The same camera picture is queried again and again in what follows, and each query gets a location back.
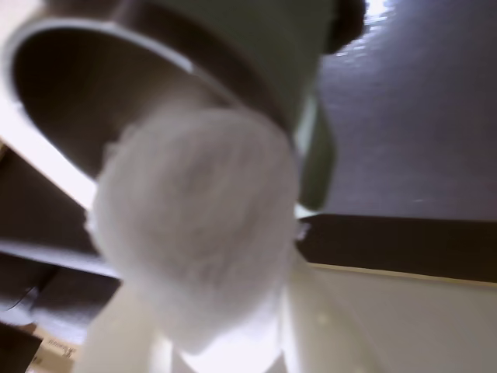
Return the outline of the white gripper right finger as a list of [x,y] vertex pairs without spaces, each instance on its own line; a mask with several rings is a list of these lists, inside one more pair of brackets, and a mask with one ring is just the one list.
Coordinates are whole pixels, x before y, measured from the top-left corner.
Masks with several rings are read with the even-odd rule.
[[288,372],[382,372],[360,325],[293,249],[280,297],[280,345]]

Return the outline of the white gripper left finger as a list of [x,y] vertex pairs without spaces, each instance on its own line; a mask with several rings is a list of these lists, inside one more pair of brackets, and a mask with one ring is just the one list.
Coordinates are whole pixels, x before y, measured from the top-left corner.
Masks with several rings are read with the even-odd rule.
[[73,372],[177,372],[170,340],[123,285],[88,328]]

